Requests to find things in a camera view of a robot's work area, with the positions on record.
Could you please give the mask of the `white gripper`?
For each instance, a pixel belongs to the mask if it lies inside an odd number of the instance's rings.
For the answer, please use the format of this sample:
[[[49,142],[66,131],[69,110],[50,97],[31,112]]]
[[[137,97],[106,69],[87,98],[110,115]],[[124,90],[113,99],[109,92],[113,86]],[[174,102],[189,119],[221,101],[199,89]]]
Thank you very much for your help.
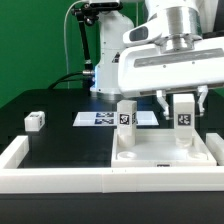
[[[224,86],[224,37],[196,41],[193,50],[164,54],[154,44],[127,48],[119,59],[118,86],[125,97],[156,93],[166,120],[170,119],[166,92],[197,89],[202,117],[208,87]]]

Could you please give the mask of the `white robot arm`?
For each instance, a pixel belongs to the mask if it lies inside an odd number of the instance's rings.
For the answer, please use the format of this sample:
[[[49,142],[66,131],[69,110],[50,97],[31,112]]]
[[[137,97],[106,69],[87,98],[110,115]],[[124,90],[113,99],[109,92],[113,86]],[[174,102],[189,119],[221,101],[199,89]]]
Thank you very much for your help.
[[[100,21],[100,62],[90,93],[155,95],[196,91],[199,113],[210,88],[224,86],[224,0],[86,0],[79,11]]]

